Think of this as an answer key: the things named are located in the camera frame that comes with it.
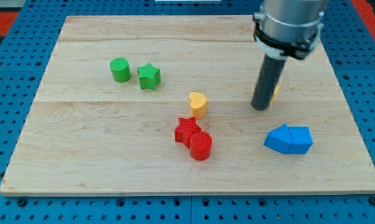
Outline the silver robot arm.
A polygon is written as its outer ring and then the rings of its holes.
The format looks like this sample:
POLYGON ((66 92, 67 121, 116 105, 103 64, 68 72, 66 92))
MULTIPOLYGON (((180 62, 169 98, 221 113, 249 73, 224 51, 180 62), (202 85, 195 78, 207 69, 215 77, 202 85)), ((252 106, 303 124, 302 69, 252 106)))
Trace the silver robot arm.
POLYGON ((265 0, 253 14, 253 37, 270 58, 305 59, 317 46, 327 0, 265 0))

